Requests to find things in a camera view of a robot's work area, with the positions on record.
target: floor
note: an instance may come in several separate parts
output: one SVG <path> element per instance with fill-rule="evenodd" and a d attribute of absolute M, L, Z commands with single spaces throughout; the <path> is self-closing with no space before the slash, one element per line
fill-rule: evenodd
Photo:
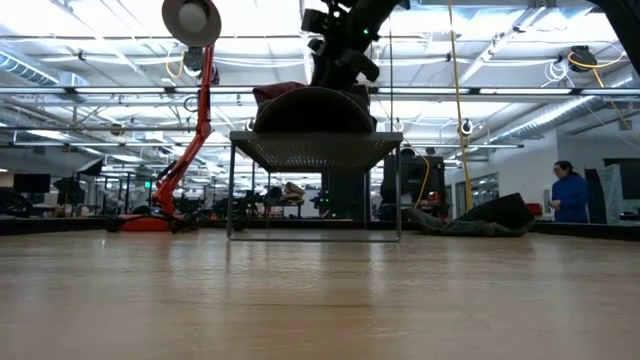
<path fill-rule="evenodd" d="M 640 244 L 0 238 L 1 359 L 638 359 Z"/>

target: yellow cable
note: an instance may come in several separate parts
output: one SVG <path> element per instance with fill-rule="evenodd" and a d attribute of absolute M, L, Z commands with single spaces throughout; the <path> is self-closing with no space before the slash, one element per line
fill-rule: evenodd
<path fill-rule="evenodd" d="M 471 198 L 471 178 L 469 175 L 469 164 L 467 159 L 467 148 L 465 138 L 462 135 L 462 108 L 460 107 L 460 81 L 458 80 L 458 55 L 456 54 L 456 34 L 453 29 L 453 0 L 448 0 L 449 22 L 451 23 L 451 53 L 453 55 L 453 74 L 456 85 L 456 105 L 458 108 L 458 137 L 460 138 L 460 151 L 462 152 L 462 167 L 464 169 L 465 199 L 467 210 L 473 207 Z"/>
<path fill-rule="evenodd" d="M 180 76 L 182 76 L 182 68 L 184 67 L 184 53 L 185 51 L 183 51 L 182 54 L 180 54 L 180 70 L 178 71 L 178 75 L 176 75 L 171 71 L 171 68 L 169 67 L 169 58 L 171 57 L 171 50 L 167 52 L 167 61 L 165 62 L 164 65 L 165 65 L 165 68 L 167 69 L 167 74 L 169 74 L 169 76 L 171 76 L 174 79 L 177 79 Z"/>
<path fill-rule="evenodd" d="M 413 151 L 415 151 L 416 154 L 420 155 L 422 160 L 424 160 L 424 162 L 427 164 L 427 172 L 426 174 L 424 174 L 424 180 L 422 180 L 422 188 L 420 189 L 420 195 L 418 195 L 418 200 L 416 200 L 416 205 L 413 207 L 414 209 L 417 209 L 418 206 L 420 205 L 420 201 L 422 201 L 422 195 L 424 194 L 424 188 L 427 186 L 427 180 L 429 180 L 429 173 L 431 172 L 431 164 L 429 164 L 429 160 L 427 160 L 427 158 L 424 157 L 424 155 L 422 155 L 420 151 L 418 151 L 418 149 L 413 147 L 413 145 L 411 145 L 411 143 L 408 142 L 406 138 L 404 139 L 404 141 L 407 144 L 409 144 L 409 146 L 413 149 Z"/>
<path fill-rule="evenodd" d="M 604 82 L 602 81 L 602 78 L 600 77 L 600 74 L 598 73 L 597 69 L 593 69 L 593 74 L 596 77 L 596 80 L 598 81 L 598 84 L 600 85 L 601 88 L 604 88 Z M 618 106 L 616 105 L 615 102 L 611 101 L 611 105 L 613 106 L 613 108 L 616 111 L 616 115 L 618 116 L 618 118 L 622 121 L 622 123 L 624 124 L 624 126 L 627 128 L 627 130 L 631 130 L 633 131 L 633 128 L 631 127 L 631 124 L 629 124 L 629 122 L 627 121 L 627 119 L 624 117 L 624 114 L 622 114 L 622 111 L 620 111 L 620 109 L 618 108 Z M 638 140 L 640 142 L 640 137 L 638 136 L 638 134 L 636 134 L 635 132 L 633 133 L 633 135 L 635 136 L 636 140 Z"/>
<path fill-rule="evenodd" d="M 602 69 L 602 68 L 605 68 L 607 66 L 615 65 L 615 64 L 619 63 L 620 60 L 622 60 L 622 58 L 624 57 L 624 53 L 620 53 L 620 56 L 616 60 L 613 60 L 612 62 L 609 62 L 609 63 L 606 63 L 606 64 L 601 64 L 601 65 L 587 65 L 587 64 L 579 63 L 579 62 L 573 60 L 573 58 L 572 58 L 573 55 L 575 55 L 575 53 L 574 52 L 570 52 L 569 56 L 567 56 L 567 59 L 569 59 L 569 62 L 572 63 L 572 64 L 576 64 L 578 66 L 582 66 L 583 68 L 586 68 L 586 69 Z"/>

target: black tarp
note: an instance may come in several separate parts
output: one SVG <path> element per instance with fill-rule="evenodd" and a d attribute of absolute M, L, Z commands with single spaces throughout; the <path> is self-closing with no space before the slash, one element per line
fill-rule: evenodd
<path fill-rule="evenodd" d="M 419 209 L 409 209 L 406 213 L 425 235 L 518 237 L 534 224 L 534 217 L 520 194 L 477 206 L 453 221 L 440 220 Z"/>

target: blue jacket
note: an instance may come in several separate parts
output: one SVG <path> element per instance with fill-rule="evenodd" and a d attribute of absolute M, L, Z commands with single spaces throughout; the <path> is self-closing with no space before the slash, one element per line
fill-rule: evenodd
<path fill-rule="evenodd" d="M 557 222 L 587 222 L 587 182 L 578 175 L 567 175 L 553 184 L 551 198 L 560 200 L 560 210 L 554 217 Z"/>

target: shelf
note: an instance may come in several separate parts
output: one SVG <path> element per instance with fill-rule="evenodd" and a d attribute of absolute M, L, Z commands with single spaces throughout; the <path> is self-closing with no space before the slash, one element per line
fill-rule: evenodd
<path fill-rule="evenodd" d="M 402 143 L 402 134 L 232 131 L 229 139 L 268 172 L 366 172 Z"/>

